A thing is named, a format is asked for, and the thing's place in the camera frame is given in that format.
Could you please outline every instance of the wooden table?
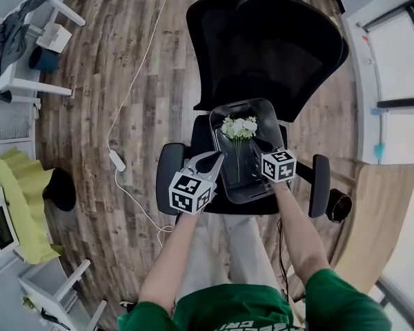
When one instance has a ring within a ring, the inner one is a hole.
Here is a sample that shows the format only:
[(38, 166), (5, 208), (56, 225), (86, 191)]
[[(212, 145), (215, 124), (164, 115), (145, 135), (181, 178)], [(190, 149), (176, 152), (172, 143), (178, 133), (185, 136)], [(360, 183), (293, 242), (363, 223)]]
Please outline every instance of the wooden table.
[(357, 162), (355, 179), (332, 172), (353, 188), (348, 216), (331, 266), (368, 294), (397, 245), (414, 188), (414, 164), (371, 165)]

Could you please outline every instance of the white box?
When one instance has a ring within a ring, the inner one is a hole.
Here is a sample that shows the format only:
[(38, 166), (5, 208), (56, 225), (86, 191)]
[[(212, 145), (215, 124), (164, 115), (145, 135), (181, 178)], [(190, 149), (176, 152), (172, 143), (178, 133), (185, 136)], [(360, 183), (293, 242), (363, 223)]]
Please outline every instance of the white box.
[(168, 189), (168, 195), (171, 207), (195, 214), (212, 200), (213, 183), (177, 172)]
[(290, 150), (263, 154), (262, 175), (275, 183), (286, 181), (296, 176), (296, 158)]
[(35, 43), (42, 48), (61, 54), (71, 36), (72, 34), (62, 25), (48, 23)]

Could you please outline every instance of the black cable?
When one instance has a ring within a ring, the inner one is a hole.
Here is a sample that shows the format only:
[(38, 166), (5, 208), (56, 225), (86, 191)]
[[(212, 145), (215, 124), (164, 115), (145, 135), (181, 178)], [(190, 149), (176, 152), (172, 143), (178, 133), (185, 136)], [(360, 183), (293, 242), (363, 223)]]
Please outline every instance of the black cable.
[(282, 244), (284, 242), (284, 232), (282, 230), (282, 220), (279, 218), (277, 222), (277, 228), (279, 230), (279, 266), (281, 268), (282, 279), (285, 282), (287, 300), (288, 300), (288, 280), (287, 280), (287, 273), (285, 271), (284, 263), (282, 262)]

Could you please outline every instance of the white flower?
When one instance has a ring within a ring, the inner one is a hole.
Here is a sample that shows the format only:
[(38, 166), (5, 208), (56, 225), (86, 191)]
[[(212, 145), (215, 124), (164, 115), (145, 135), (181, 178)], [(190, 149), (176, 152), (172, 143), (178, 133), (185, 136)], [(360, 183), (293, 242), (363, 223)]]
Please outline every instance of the white flower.
[(243, 127), (244, 124), (244, 120), (242, 118), (236, 119), (233, 122), (233, 134), (235, 135), (235, 137), (240, 137), (242, 130), (244, 129)]
[(222, 133), (230, 140), (249, 139), (255, 135), (256, 129), (256, 117), (248, 117), (247, 119), (238, 118), (234, 120), (226, 117), (221, 126)]
[(257, 129), (257, 124), (249, 120), (244, 120), (242, 126), (244, 127), (244, 129), (250, 130), (252, 132), (256, 131)]

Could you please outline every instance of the microwave window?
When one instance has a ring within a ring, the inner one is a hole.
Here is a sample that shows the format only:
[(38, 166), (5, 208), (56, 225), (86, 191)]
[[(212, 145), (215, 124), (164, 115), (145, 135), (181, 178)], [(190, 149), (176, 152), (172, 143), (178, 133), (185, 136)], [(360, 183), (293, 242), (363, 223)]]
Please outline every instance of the microwave window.
[(11, 231), (9, 230), (8, 222), (6, 221), (5, 212), (0, 207), (0, 249), (6, 248), (14, 242)]

